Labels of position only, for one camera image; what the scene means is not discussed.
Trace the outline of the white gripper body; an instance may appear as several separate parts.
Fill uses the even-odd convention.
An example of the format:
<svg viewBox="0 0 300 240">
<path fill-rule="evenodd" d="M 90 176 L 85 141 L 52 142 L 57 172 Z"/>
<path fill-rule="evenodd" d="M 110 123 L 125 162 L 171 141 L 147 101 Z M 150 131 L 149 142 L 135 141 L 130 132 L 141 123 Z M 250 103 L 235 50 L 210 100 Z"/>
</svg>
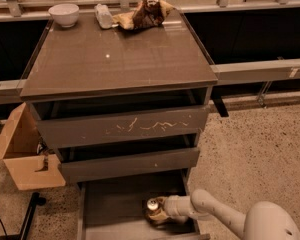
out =
<svg viewBox="0 0 300 240">
<path fill-rule="evenodd" d="M 185 223 L 193 212 L 189 196 L 169 196 L 163 205 L 166 215 L 177 223 Z"/>
</svg>

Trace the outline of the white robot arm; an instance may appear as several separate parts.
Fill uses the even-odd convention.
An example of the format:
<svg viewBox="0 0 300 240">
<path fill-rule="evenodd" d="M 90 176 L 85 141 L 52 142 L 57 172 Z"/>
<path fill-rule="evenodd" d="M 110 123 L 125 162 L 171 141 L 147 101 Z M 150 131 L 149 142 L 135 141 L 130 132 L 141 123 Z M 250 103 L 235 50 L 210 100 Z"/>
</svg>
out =
<svg viewBox="0 0 300 240">
<path fill-rule="evenodd" d="M 156 223 L 167 220 L 185 222 L 214 216 L 240 240 L 300 240 L 300 230 L 281 206 L 260 201 L 246 214 L 218 201 L 204 189 L 190 195 L 159 196 L 146 203 L 146 217 Z"/>
</svg>

